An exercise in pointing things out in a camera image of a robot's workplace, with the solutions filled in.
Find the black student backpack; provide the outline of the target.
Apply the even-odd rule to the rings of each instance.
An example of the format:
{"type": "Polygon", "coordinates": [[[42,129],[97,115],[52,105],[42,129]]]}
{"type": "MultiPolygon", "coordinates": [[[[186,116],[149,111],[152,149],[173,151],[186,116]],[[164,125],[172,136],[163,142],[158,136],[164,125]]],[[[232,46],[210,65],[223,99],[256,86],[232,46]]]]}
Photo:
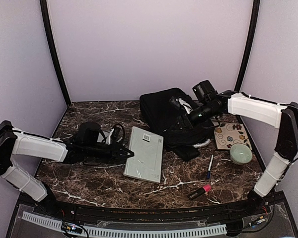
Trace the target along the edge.
{"type": "Polygon", "coordinates": [[[210,119],[193,123],[183,107],[174,105],[182,99],[192,109],[198,105],[179,88],[171,88],[140,96],[140,110],[143,118],[155,134],[164,138],[166,150],[173,151],[183,161],[190,161],[200,155],[195,144],[206,142],[214,133],[210,119]]]}

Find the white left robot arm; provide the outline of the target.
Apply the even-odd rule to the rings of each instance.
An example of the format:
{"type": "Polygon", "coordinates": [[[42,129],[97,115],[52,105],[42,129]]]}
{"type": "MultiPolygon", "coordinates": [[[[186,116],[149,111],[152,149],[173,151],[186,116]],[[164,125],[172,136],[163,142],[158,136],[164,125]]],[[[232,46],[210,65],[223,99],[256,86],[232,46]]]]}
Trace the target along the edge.
{"type": "Polygon", "coordinates": [[[87,157],[112,162],[126,160],[134,153],[123,144],[125,130],[114,125],[109,132],[96,122],[84,122],[69,139],[62,140],[25,132],[8,120],[0,123],[0,178],[27,194],[49,216],[60,212],[51,189],[17,163],[17,157],[47,159],[62,164],[77,164],[87,157]]]}

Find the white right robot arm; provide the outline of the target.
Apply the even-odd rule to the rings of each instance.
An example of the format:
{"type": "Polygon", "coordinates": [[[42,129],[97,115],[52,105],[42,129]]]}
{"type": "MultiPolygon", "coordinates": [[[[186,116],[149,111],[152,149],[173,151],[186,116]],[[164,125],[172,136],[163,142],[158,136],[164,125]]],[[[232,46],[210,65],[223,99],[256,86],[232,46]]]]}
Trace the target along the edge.
{"type": "Polygon", "coordinates": [[[255,196],[243,205],[246,214],[256,214],[263,206],[261,198],[283,180],[298,160],[298,104],[271,102],[231,90],[205,96],[203,104],[195,109],[180,97],[173,96],[169,101],[176,109],[183,110],[180,122],[189,127],[220,114],[230,114],[254,120],[275,132],[272,157],[252,190],[255,196]]]}

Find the grey notebook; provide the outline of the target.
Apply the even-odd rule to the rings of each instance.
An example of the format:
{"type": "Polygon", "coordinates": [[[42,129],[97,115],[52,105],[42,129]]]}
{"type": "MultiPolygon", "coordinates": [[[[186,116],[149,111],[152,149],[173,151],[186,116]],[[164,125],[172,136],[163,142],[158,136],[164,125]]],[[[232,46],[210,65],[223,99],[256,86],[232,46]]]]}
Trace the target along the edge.
{"type": "Polygon", "coordinates": [[[126,161],[124,176],[160,183],[163,137],[138,127],[132,127],[129,150],[134,153],[126,161]]]}

